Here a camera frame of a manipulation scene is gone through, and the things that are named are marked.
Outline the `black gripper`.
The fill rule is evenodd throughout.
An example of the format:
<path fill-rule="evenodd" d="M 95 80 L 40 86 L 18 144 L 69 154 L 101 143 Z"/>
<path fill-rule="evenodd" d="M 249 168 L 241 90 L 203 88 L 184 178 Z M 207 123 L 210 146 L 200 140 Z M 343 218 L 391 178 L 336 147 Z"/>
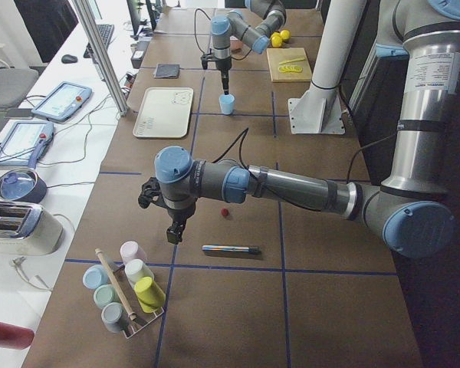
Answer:
<path fill-rule="evenodd" d="M 216 51 L 210 51 L 203 53 L 200 57 L 202 68 L 208 69 L 210 62 L 215 64 L 215 67 L 220 71 L 222 79 L 222 90 L 224 95 L 229 94 L 229 71 L 231 70 L 231 55 L 228 52 L 220 53 Z"/>
<path fill-rule="evenodd" d="M 142 184 L 138 197 L 138 204 L 142 209 L 147 209 L 151 204 L 166 209 L 172 224 L 166 230 L 168 243 L 178 245 L 182 242 L 182 234 L 187 220 L 196 211 L 196 199 L 186 194 L 174 194 L 171 199 L 170 194 L 164 186 L 160 186 L 156 177 L 150 177 L 147 182 Z"/>

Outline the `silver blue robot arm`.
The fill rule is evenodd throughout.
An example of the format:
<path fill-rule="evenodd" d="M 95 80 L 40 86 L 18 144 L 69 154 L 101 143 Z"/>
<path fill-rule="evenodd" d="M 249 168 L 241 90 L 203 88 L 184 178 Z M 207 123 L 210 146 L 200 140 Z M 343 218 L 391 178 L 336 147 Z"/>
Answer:
<path fill-rule="evenodd" d="M 262 19 L 253 28 L 238 11 L 216 15 L 210 21 L 212 47 L 201 56 L 202 68 L 213 62 L 220 71 L 222 90 L 229 95 L 229 71 L 232 68 L 231 37 L 237 38 L 251 51 L 262 54 L 271 43 L 271 35 L 285 25 L 287 16 L 281 1 L 245 1 L 245 7 Z"/>
<path fill-rule="evenodd" d="M 367 1 L 330 1 L 310 87 L 289 103 L 291 132 L 327 133 L 347 56 Z M 256 53 L 287 19 L 281 1 L 245 1 L 262 19 L 250 26 L 237 11 L 211 20 L 213 47 L 202 66 L 215 62 L 228 93 L 231 36 Z M 168 242 L 182 241 L 186 221 L 199 198 L 243 203 L 247 196 L 287 202 L 313 212 L 333 212 L 361 222 L 392 251 L 407 258 L 429 257 L 452 240 L 455 217 L 440 203 L 439 183 L 446 134 L 460 77 L 460 1 L 380 1 L 376 33 L 379 58 L 408 58 L 402 108 L 396 133 L 358 149 L 345 184 L 223 159 L 193 159 L 180 146 L 161 149 L 155 177 L 142 185 L 138 203 L 167 210 Z M 350 182 L 356 157 L 396 138 L 390 175 L 379 186 Z"/>

